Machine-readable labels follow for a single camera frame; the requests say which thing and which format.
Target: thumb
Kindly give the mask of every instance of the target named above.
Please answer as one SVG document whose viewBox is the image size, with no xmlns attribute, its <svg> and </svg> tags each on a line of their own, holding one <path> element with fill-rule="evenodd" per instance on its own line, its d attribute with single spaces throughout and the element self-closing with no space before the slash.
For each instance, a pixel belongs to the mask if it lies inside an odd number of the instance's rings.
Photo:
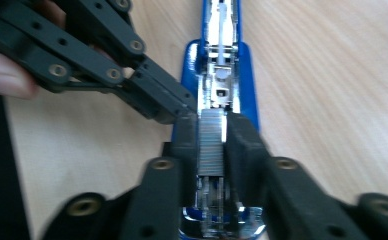
<svg viewBox="0 0 388 240">
<path fill-rule="evenodd" d="M 37 86 L 22 67 L 0 54 L 0 95 L 32 98 Z"/>
</svg>

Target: human hand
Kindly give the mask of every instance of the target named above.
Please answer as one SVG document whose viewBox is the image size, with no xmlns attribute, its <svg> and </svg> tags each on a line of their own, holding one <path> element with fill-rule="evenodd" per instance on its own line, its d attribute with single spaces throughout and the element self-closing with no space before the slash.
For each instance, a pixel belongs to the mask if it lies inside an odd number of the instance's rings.
<svg viewBox="0 0 388 240">
<path fill-rule="evenodd" d="M 49 0 L 40 1 L 35 9 L 58 26 L 64 25 L 64 13 Z M 33 77 L 17 63 L 0 54 L 0 95 L 29 99 L 35 96 Z"/>
</svg>

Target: wooden table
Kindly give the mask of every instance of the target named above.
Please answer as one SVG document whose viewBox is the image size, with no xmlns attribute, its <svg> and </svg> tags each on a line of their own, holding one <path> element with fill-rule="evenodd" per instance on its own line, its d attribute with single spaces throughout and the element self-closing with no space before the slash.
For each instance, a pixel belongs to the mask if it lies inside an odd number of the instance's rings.
<svg viewBox="0 0 388 240">
<path fill-rule="evenodd" d="M 179 79 L 200 36 L 201 2 L 138 0 L 147 54 Z M 388 194 L 388 0 L 243 1 L 261 134 L 274 155 L 301 161 L 328 194 L 353 203 Z M 21 184 L 35 238 L 69 197 L 115 197 L 160 154 L 170 127 L 113 95 L 8 99 Z"/>
</svg>

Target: black mechanical arm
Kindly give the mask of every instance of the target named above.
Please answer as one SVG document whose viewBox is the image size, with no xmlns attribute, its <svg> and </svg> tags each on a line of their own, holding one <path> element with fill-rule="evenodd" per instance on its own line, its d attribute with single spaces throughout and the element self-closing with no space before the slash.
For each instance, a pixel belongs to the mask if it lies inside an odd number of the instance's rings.
<svg viewBox="0 0 388 240">
<path fill-rule="evenodd" d="M 52 92 L 113 93 L 146 118 L 184 131 L 176 131 L 162 157 L 146 165 L 138 187 L 114 200 L 96 193 L 71 199 L 44 239 L 167 240 L 180 231 L 201 238 L 200 224 L 181 217 L 196 191 L 195 98 L 144 54 L 145 43 L 128 14 L 130 1 L 54 2 L 66 12 L 66 30 L 36 13 L 37 1 L 0 1 L 0 52 Z M 134 72 L 126 77 L 123 68 Z M 357 206 L 337 201 L 300 163 L 271 156 L 247 118 L 229 113 L 227 121 L 231 191 L 244 206 L 263 207 L 271 239 L 388 239 L 388 196 L 364 194 Z"/>
</svg>

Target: tabletop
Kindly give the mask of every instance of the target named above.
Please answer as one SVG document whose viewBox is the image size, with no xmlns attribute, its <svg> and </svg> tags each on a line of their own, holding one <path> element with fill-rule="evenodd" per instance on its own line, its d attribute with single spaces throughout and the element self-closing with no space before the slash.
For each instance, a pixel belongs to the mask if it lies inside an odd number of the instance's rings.
<svg viewBox="0 0 388 240">
<path fill-rule="evenodd" d="M 201 4 L 133 1 L 147 55 L 176 79 L 200 37 Z M 242 13 L 271 152 L 348 203 L 388 194 L 388 0 L 245 0 Z M 136 185 L 171 133 L 109 94 L 41 90 L 7 107 L 34 238 L 70 197 Z"/>
</svg>

